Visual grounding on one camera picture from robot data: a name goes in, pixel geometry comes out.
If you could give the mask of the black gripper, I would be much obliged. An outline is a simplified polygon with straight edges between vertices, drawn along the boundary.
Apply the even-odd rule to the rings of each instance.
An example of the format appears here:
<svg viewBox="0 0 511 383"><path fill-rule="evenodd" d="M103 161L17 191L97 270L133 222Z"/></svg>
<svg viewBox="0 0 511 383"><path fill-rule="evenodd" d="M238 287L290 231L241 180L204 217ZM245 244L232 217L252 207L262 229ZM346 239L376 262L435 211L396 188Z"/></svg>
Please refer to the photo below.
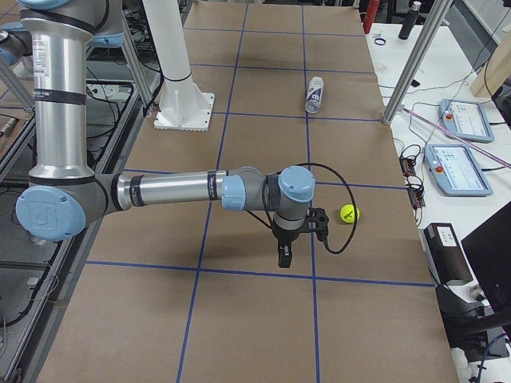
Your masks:
<svg viewBox="0 0 511 383"><path fill-rule="evenodd" d="M302 232L302 228L298 227L295 229L284 229L278 223L272 223L272 234L279 241L278 242L278 266L279 267L290 267L292 262L292 249L291 243L281 243L281 242L293 242L296 240L300 233Z"/></svg>

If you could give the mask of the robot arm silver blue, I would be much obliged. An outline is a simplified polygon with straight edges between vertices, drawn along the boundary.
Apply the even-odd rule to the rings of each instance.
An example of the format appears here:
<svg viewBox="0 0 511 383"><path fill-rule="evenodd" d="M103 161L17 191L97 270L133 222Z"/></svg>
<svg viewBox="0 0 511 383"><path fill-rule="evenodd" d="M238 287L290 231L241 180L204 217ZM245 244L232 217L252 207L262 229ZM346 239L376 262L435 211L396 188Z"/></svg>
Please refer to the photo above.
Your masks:
<svg viewBox="0 0 511 383"><path fill-rule="evenodd" d="M219 200L232 211L264 211L278 242L278 264L291 245L317 228L309 204L315 178L291 166L265 176L252 167L170 176L98 175L87 163L86 57L91 45L123 44L119 1L23 1L21 22L32 37L38 160L16 203L19 223L53 242L71 238L117 211L152 204Z"/></svg>
<svg viewBox="0 0 511 383"><path fill-rule="evenodd" d="M1 26L1 59L8 65L28 59L29 71L33 70L32 36L20 22L9 22Z"/></svg>

